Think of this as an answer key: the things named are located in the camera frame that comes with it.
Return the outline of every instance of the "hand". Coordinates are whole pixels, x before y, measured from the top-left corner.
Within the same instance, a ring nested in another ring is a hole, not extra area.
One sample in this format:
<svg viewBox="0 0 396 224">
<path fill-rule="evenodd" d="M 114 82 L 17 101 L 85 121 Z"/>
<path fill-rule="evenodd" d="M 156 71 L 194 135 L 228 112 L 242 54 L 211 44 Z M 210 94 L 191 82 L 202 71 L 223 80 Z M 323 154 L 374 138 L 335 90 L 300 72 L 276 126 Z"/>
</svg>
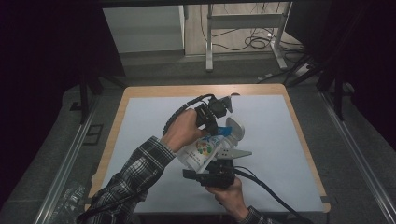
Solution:
<svg viewBox="0 0 396 224">
<path fill-rule="evenodd" d="M 248 216 L 248 209 L 245 206 L 244 195 L 242 193 L 242 182 L 236 177 L 233 185 L 227 189 L 206 187 L 206 190 L 215 194 L 218 200 L 236 221 L 241 221 Z"/>
<path fill-rule="evenodd" d="M 193 109 L 183 111 L 169 126 L 168 131 L 161 139 L 173 152 L 178 152 L 182 147 L 193 143 L 207 132 L 196 126 L 197 113 Z"/>
</svg>

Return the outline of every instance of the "white paper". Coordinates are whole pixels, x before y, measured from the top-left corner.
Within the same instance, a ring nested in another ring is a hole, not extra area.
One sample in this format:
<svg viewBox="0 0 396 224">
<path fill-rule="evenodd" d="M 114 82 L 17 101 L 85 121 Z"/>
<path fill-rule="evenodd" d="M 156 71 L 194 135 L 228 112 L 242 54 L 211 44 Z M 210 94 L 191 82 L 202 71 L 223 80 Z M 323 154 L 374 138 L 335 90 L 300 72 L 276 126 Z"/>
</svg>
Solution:
<svg viewBox="0 0 396 224">
<path fill-rule="evenodd" d="M 160 138 L 166 121 L 191 99 L 131 98 L 102 187 L 121 169 L 137 147 L 152 135 Z M 233 116 L 245 126 L 245 137 L 237 149 L 253 153 L 235 159 L 234 165 L 247 167 L 294 210 L 322 212 L 318 188 L 283 96 L 235 96 L 232 102 Z M 219 126 L 224 126 L 226 117 L 218 119 Z M 194 180 L 183 178 L 182 169 L 187 167 L 174 159 L 135 212 L 224 213 L 224 208 L 204 187 Z M 244 177 L 240 179 L 247 205 L 253 205 L 262 212 L 287 211 L 265 189 Z"/>
</svg>

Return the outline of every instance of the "wooden table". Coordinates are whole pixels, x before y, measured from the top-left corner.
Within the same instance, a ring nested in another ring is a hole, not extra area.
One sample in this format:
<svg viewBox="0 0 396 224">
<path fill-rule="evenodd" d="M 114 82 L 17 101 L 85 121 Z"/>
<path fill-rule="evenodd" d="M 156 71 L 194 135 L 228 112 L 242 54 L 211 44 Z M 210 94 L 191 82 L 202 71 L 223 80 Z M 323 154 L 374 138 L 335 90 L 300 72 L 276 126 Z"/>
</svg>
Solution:
<svg viewBox="0 0 396 224">
<path fill-rule="evenodd" d="M 291 119 L 294 123 L 296 132 L 300 139 L 301 145 L 304 150 L 304 154 L 306 156 L 307 162 L 309 164 L 310 170 L 312 172 L 312 176 L 315 179 L 315 182 L 318 187 L 318 192 L 320 197 L 327 197 L 326 192 L 321 183 L 320 177 L 318 175 L 318 170 L 315 166 L 315 163 L 312 159 L 311 153 L 309 151 L 308 145 L 305 142 L 303 131 L 300 127 L 300 124 L 297 120 L 297 117 L 294 113 L 294 109 L 291 105 L 290 98 L 286 89 L 281 84 L 243 84 L 243 85 L 195 85 L 195 86 L 147 86 L 147 87 L 129 87 L 125 90 L 121 101 L 120 106 L 115 117 L 113 126 L 110 131 L 110 135 L 107 139 L 105 151 L 103 153 L 102 159 L 99 163 L 99 167 L 97 172 L 92 179 L 92 188 L 89 193 L 89 198 L 93 196 L 95 192 L 97 192 L 104 181 L 107 167 L 109 165 L 113 149 L 115 147 L 117 137 L 120 131 L 120 126 L 122 124 L 125 109 L 128 105 L 129 99 L 134 97 L 175 97 L 175 96 L 192 96 L 196 97 L 199 95 L 213 93 L 215 95 L 230 95 L 234 92 L 237 92 L 241 95 L 283 95 L 286 105 L 289 109 Z M 329 203 L 323 203 L 324 210 L 323 212 L 327 213 L 330 211 L 331 206 Z"/>
</svg>

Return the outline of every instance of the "plaid shirt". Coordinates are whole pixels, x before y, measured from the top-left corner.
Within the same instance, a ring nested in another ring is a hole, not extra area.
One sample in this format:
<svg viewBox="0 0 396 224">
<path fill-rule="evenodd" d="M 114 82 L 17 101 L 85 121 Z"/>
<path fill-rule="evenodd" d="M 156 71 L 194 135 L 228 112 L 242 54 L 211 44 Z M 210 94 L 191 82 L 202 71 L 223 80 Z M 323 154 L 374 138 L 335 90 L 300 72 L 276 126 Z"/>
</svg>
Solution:
<svg viewBox="0 0 396 224">
<path fill-rule="evenodd" d="M 92 198 L 92 209 L 118 202 L 127 196 L 132 196 L 117 206 L 113 206 L 103 212 L 89 217 L 84 223 L 132 223 L 132 213 L 139 202 L 146 200 L 149 188 L 161 177 L 164 168 L 176 156 L 170 148 L 162 144 L 154 136 L 143 143 L 134 151 L 129 160 L 124 164 L 121 171 L 113 175 L 104 189 L 99 190 Z M 267 222 L 253 207 L 249 207 L 249 214 L 240 223 L 275 223 Z"/>
</svg>

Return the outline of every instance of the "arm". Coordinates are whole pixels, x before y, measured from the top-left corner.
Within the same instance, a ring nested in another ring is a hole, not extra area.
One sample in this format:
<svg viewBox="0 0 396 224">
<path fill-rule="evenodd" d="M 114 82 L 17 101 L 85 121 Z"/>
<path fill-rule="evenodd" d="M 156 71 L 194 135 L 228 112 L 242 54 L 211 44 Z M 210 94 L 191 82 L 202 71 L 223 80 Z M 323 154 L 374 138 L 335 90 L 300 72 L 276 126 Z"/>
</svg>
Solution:
<svg viewBox="0 0 396 224">
<path fill-rule="evenodd" d="M 161 140 L 151 137 L 137 148 L 121 171 L 93 196 L 87 213 L 120 200 L 122 203 L 89 217 L 85 223 L 131 222 L 137 203 L 146 199 L 149 188 L 161 177 L 175 153 L 205 134 L 196 127 L 195 122 L 196 112 L 186 110 L 171 124 Z"/>
<path fill-rule="evenodd" d="M 265 217 L 258 212 L 253 206 L 245 206 L 244 195 L 242 192 L 242 182 L 236 177 L 233 185 L 227 189 L 206 188 L 207 191 L 215 195 L 216 200 L 224 206 L 230 216 L 235 218 L 238 223 L 242 224 L 267 224 L 274 223 L 274 220 Z"/>
</svg>

